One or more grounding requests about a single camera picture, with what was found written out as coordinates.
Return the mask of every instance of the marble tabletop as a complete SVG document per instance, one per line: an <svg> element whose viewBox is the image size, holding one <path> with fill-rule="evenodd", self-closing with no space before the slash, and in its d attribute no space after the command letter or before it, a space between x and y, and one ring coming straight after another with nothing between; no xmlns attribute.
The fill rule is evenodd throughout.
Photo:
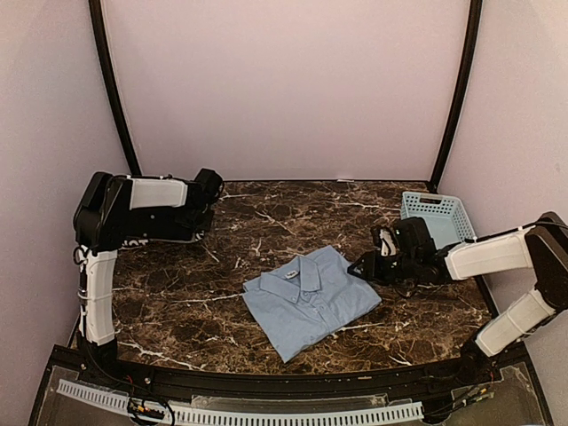
<svg viewBox="0 0 568 426"><path fill-rule="evenodd" d="M459 356L490 319L474 280L423 283L383 302L284 364L241 293L245 281L328 244L349 261L372 248L369 228L399 218L415 182L228 182L213 229L193 244L122 249L114 270L121 359L242 374L330 374Z"/></svg>

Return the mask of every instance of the laundry basket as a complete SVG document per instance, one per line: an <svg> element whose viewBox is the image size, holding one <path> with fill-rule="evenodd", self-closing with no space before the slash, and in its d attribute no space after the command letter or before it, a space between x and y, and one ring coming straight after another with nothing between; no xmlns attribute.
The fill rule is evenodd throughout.
<svg viewBox="0 0 568 426"><path fill-rule="evenodd" d="M430 235L441 249L448 244L475 238L473 227L462 200L433 193L402 193L400 216L422 217Z"/></svg>

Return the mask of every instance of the basket handle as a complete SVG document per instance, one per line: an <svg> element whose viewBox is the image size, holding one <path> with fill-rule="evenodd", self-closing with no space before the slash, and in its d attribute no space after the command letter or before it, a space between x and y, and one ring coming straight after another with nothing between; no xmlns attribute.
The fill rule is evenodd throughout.
<svg viewBox="0 0 568 426"><path fill-rule="evenodd" d="M424 204L441 204L444 200L444 195L424 194L420 196L420 202Z"/></svg>

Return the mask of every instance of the white slotted strip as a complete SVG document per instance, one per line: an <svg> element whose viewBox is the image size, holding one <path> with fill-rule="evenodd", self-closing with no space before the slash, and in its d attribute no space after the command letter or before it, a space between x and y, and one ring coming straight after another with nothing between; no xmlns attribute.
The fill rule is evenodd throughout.
<svg viewBox="0 0 568 426"><path fill-rule="evenodd" d="M128 415L126 411L128 395L124 392L94 389L85 384L64 379L59 380L57 392L113 413ZM148 402L146 405L164 411L163 407L158 404ZM180 426L379 426L421 420L424 417L422 402L316 414L232 413L177 406L175 403L170 403L170 405L176 417L176 424ZM170 423L169 413L166 414L162 423Z"/></svg>

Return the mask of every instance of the light blue shirt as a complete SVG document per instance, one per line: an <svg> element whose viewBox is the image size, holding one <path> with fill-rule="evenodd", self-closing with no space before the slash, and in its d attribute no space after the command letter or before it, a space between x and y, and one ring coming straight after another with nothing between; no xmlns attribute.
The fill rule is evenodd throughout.
<svg viewBox="0 0 568 426"><path fill-rule="evenodd" d="M244 284L250 313L284 362L381 302L349 265L327 246Z"/></svg>

